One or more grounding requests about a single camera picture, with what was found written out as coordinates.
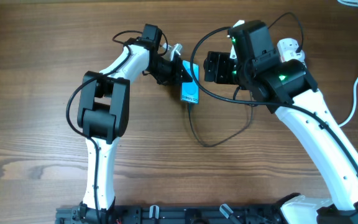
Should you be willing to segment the blue screen Galaxy smartphone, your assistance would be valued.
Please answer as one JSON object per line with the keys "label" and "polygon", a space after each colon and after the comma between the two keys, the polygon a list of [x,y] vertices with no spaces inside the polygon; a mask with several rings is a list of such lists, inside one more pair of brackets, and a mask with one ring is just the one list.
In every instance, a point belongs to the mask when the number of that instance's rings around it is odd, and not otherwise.
{"label": "blue screen Galaxy smartphone", "polygon": [[[185,70],[188,72],[189,75],[191,75],[190,70],[190,62],[189,61],[183,61],[183,66]],[[193,64],[193,70],[195,73],[195,77],[197,80],[199,80],[199,66],[197,64]],[[199,88],[195,81],[192,82],[185,82],[181,85],[181,98],[182,101],[185,101],[187,103],[193,103],[198,104],[199,103]]]}

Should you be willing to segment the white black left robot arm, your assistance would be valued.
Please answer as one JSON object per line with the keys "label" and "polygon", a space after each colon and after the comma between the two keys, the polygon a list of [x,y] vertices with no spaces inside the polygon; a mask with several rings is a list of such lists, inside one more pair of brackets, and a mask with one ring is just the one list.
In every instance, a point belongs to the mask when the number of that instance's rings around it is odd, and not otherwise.
{"label": "white black left robot arm", "polygon": [[129,122],[130,87],[143,73],[159,85],[191,83],[193,78],[180,57],[167,60],[159,53],[165,34],[146,24],[139,37],[122,42],[122,54],[100,72],[88,71],[73,92],[79,96],[77,127],[86,139],[88,183],[76,215],[82,223],[117,223],[113,173],[116,150]]}

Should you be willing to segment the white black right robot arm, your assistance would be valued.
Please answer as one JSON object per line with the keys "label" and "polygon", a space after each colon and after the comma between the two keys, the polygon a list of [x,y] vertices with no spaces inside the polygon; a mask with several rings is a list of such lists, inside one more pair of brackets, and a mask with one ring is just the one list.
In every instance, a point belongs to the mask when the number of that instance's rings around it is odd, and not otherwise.
{"label": "white black right robot arm", "polygon": [[358,223],[358,152],[324,101],[317,82],[297,59],[286,59],[262,21],[228,27],[232,50],[209,52],[204,79],[250,91],[296,136],[323,177],[329,199],[292,194],[278,209],[287,223]]}

